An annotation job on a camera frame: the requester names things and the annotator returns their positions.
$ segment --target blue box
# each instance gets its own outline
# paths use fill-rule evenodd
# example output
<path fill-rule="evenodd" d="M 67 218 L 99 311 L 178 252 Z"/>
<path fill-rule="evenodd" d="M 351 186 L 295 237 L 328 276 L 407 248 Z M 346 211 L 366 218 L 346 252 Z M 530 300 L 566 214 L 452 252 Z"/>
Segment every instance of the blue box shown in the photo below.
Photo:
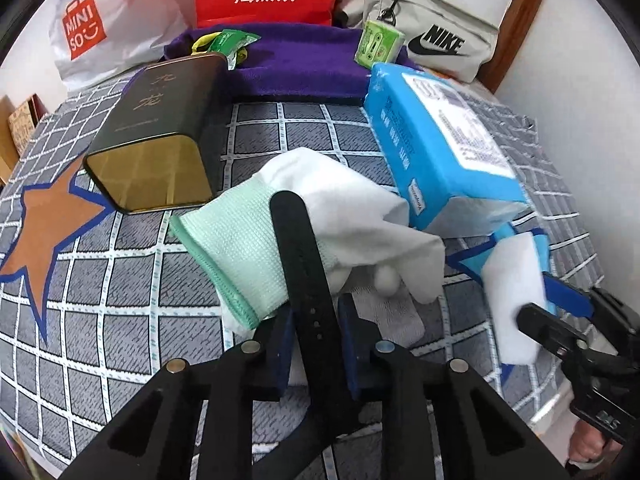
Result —
<path fill-rule="evenodd" d="M 527 207 L 493 137 L 444 80 L 375 63 L 364 107 L 413 227 L 442 238 L 488 235 Z"/>

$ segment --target silver screw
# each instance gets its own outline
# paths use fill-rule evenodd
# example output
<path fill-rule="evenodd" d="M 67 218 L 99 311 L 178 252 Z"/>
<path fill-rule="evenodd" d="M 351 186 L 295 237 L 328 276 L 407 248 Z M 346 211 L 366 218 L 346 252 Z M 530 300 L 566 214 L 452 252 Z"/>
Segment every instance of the silver screw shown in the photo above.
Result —
<path fill-rule="evenodd" d="M 396 345 L 394 345 L 391 341 L 387 341 L 383 339 L 382 341 L 378 341 L 376 343 L 376 350 L 381 354 L 391 354 L 396 349 Z"/>
<path fill-rule="evenodd" d="M 254 341 L 253 339 L 249 339 L 249 341 L 245 341 L 240 346 L 240 349 L 245 354 L 255 354 L 260 351 L 260 343 Z"/>
<path fill-rule="evenodd" d="M 172 374 L 177 374 L 178 372 L 183 371 L 187 367 L 187 361 L 180 358 L 171 359 L 166 365 L 166 369 L 168 372 Z"/>
<path fill-rule="evenodd" d="M 469 370 L 469 364 L 464 359 L 452 359 L 449 367 L 456 373 L 463 374 Z"/>

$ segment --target nike logo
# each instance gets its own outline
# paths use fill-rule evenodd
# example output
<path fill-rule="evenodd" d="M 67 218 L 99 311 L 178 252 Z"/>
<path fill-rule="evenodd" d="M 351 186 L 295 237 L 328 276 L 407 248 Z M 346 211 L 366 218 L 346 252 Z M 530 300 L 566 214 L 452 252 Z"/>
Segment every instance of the nike logo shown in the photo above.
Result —
<path fill-rule="evenodd" d="M 438 48 L 425 46 L 423 42 L 429 42 Z M 458 50 L 465 40 L 449 32 L 443 27 L 433 25 L 427 32 L 416 36 L 408 44 L 407 48 L 419 56 L 467 56 L 459 54 Z"/>

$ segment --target green tag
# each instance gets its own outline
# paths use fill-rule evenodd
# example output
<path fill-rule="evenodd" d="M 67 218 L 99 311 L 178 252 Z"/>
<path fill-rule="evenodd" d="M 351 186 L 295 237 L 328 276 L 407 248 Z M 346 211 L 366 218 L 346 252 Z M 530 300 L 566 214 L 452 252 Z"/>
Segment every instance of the green tag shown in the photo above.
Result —
<path fill-rule="evenodd" d="M 236 67 L 236 57 L 238 50 L 248 44 L 258 41 L 260 36 L 257 34 L 251 34 L 250 32 L 243 32 L 242 30 L 235 30 L 232 28 L 225 28 L 209 45 L 207 52 L 219 52 L 226 56 L 229 70 L 233 70 Z"/>

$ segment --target green snack packet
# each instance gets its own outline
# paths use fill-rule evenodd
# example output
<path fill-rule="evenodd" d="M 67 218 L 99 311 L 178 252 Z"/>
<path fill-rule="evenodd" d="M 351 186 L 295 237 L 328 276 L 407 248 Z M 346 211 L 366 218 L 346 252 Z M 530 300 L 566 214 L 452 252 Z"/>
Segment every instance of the green snack packet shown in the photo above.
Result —
<path fill-rule="evenodd" d="M 232 28 L 225 28 L 218 34 L 218 36 L 211 42 L 207 52 L 219 52 L 226 56 L 226 62 L 228 63 L 229 70 L 233 70 L 236 67 L 236 59 L 238 58 L 238 50 L 248 44 L 258 41 L 260 36 L 257 34 L 251 34 L 250 32 L 243 32 L 242 30 L 235 30 Z"/>
<path fill-rule="evenodd" d="M 393 63 L 404 43 L 404 34 L 385 22 L 367 20 L 360 37 L 355 61 L 371 69 L 377 61 Z"/>

